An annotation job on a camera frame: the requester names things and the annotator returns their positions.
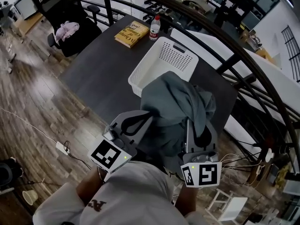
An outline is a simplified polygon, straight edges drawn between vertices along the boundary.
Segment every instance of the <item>yellow book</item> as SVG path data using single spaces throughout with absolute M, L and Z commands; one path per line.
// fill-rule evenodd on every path
M 133 21 L 124 29 L 122 29 L 116 36 L 114 36 L 114 39 L 131 48 L 148 32 L 149 28 L 147 26 L 144 26 L 137 21 Z

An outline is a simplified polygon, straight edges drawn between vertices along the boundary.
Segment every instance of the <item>white t-shirt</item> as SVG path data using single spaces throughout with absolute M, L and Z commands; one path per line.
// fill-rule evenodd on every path
M 206 225 L 197 212 L 186 217 L 172 205 L 172 180 L 158 168 L 129 162 L 112 175 L 84 206 L 66 183 L 33 216 L 34 225 Z

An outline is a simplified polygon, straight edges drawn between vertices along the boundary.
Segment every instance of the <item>laundry basket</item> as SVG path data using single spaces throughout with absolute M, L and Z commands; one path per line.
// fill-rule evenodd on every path
M 172 71 L 189 81 L 199 58 L 183 46 L 160 37 L 146 53 L 128 78 L 133 92 L 141 97 L 142 90 L 162 74 Z

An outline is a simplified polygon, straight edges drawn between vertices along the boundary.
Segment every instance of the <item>wooden floor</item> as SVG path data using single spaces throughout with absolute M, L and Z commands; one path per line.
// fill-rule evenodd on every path
M 45 21 L 32 32 L 46 45 L 46 35 L 50 31 L 51 26 Z M 105 124 L 58 79 L 74 57 L 65 58 L 60 51 L 49 48 L 51 56 L 47 58 L 28 40 L 20 44 L 16 38 L 10 39 L 17 57 L 12 74 L 0 72 L 0 106 L 25 119 L 55 141 L 70 141 L 71 153 L 91 164 L 86 156 L 87 144 L 104 130 Z M 55 142 L 14 115 L 0 109 L 0 116 L 0 160 L 13 156 L 25 171 L 24 176 L 14 184 L 15 192 L 0 196 L 0 225 L 30 224 L 31 215 L 46 198 L 67 181 L 77 184 L 88 169 L 80 161 L 63 155 L 55 148 Z M 225 134 L 219 139 L 218 151 L 220 158 L 227 153 L 240 154 Z M 282 210 L 284 201 L 289 199 L 279 191 L 270 199 L 253 187 L 241 185 L 247 181 L 247 172 L 231 169 L 225 172 L 219 188 L 249 198 L 238 222 L 243 222 L 253 211 L 262 213 L 270 207 Z M 26 185 L 30 180 L 40 182 L 43 179 L 53 185 Z M 26 205 L 22 198 L 22 191 L 31 189 L 39 195 L 33 206 Z M 215 193 L 213 187 L 203 188 L 198 194 L 198 210 L 211 224 L 217 223 L 207 217 L 204 208 Z

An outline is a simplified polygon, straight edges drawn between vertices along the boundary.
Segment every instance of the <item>gray cloth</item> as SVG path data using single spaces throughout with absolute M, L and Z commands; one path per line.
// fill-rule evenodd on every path
M 0 14 L 3 14 L 2 17 L 0 16 L 0 26 L 3 29 L 8 29 L 10 25 L 14 22 L 14 20 L 8 16 L 11 7 L 12 4 L 9 4 L 0 8 Z
M 206 120 L 214 115 L 216 102 L 212 93 L 167 72 L 142 90 L 141 109 L 152 112 L 154 120 L 140 144 L 173 157 L 185 147 L 187 118 L 194 122 L 200 137 Z

